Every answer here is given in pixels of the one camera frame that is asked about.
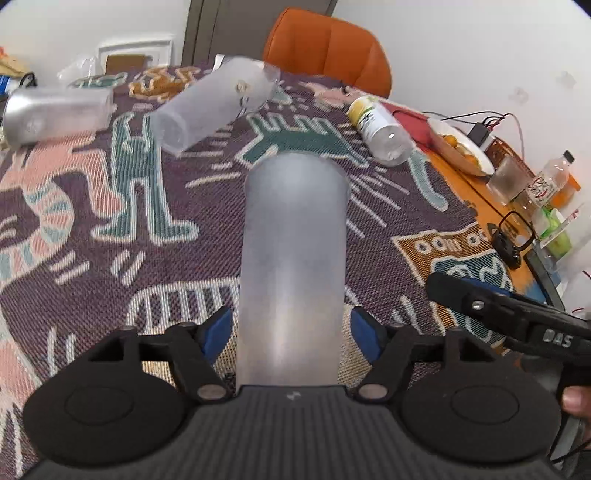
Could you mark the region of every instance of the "red wire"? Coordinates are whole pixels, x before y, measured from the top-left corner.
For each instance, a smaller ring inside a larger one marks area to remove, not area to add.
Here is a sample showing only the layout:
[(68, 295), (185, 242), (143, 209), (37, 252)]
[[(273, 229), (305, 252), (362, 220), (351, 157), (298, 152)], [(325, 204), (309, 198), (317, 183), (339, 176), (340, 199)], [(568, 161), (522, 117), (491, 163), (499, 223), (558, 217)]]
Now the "red wire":
[(521, 142), (521, 160), (525, 161), (525, 147), (524, 147), (524, 142), (523, 142), (523, 131), (521, 130), (521, 124), (519, 123), (519, 119), (517, 118), (517, 116), (514, 113), (506, 113), (501, 118), (499, 118), (498, 120), (495, 120), (490, 125), (488, 125), (487, 128), (488, 128), (488, 130), (490, 130), (492, 132), (495, 129), (495, 127), (498, 124), (500, 124), (501, 121), (503, 119), (505, 119), (507, 116), (513, 117), (515, 119), (515, 123), (517, 123), (517, 130), (519, 130), (519, 141)]

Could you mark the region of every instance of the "clear plastic cup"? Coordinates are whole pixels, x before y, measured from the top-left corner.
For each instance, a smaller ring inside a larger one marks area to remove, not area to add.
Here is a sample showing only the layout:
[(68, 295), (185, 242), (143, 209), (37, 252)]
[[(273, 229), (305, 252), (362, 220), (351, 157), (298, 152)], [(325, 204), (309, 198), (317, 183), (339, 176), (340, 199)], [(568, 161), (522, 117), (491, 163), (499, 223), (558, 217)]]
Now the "clear plastic cup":
[(339, 370), (349, 182), (327, 158), (258, 162), (246, 218), (236, 382), (333, 385)]
[(15, 90), (4, 109), (2, 127), (11, 148), (109, 127), (113, 90), (29, 87)]
[(505, 158), (486, 184), (489, 191), (503, 205), (507, 205), (527, 187), (533, 175), (511, 155)]
[(166, 151), (179, 155), (273, 96), (281, 71), (234, 57), (151, 114), (151, 129)]

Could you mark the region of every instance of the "plastic water bottle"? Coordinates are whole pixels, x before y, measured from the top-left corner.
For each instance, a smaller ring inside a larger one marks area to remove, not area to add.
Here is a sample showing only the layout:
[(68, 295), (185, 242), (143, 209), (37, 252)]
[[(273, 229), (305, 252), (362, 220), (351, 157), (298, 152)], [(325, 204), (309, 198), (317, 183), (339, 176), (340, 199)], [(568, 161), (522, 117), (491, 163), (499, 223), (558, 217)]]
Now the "plastic water bottle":
[(415, 143), (377, 98), (358, 98), (351, 103), (348, 116), (376, 161), (393, 167), (408, 160)]
[(574, 157), (568, 150), (565, 150), (562, 157), (548, 161), (542, 171), (513, 200), (515, 209), (526, 220), (532, 221), (536, 218), (535, 214), (566, 185), (572, 162), (574, 162)]

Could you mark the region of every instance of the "orange chair backrest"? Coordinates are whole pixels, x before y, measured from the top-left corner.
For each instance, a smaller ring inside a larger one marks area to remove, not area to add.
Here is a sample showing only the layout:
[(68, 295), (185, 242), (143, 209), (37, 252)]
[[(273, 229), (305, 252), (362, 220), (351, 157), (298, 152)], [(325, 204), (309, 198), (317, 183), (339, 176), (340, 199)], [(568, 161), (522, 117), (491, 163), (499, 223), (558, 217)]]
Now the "orange chair backrest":
[(263, 60), (291, 73), (327, 75), (386, 98), (392, 86), (388, 59), (370, 32), (298, 8), (283, 10)]

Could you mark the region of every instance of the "black power adapter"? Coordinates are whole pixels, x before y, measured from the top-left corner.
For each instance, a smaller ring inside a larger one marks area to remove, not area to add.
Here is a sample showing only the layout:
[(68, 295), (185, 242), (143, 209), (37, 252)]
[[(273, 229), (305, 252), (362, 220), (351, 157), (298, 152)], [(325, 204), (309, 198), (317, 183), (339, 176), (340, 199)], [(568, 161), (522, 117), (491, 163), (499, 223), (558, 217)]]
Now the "black power adapter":
[(480, 147), (491, 134), (483, 124), (475, 124), (468, 134), (468, 138), (472, 140), (478, 147)]

